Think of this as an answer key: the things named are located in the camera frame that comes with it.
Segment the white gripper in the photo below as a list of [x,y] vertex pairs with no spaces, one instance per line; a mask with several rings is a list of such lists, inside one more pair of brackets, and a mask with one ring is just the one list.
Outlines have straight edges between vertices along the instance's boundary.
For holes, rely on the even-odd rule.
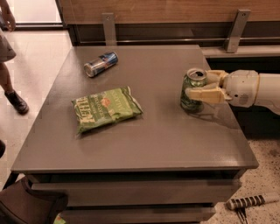
[[185,94],[189,99],[212,104],[227,101],[233,106],[244,108],[254,104],[259,85],[258,72],[236,70],[228,74],[224,70],[207,70],[206,78],[208,84],[216,84],[219,87],[210,89],[187,88]]

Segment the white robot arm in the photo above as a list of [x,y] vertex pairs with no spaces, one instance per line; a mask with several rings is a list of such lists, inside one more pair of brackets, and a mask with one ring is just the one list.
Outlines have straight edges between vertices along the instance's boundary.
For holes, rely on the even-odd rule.
[[254,70],[236,70],[227,73],[224,70],[198,71],[206,75],[203,87],[186,87],[186,96],[191,100],[207,103],[223,103],[236,107],[249,108],[262,106],[280,115],[280,74],[258,73]]

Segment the person's hand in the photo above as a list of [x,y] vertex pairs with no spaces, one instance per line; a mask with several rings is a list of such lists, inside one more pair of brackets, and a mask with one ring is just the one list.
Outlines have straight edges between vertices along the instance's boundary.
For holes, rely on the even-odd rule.
[[10,11],[3,11],[3,21],[9,32],[13,32],[16,29],[16,21],[13,14]]

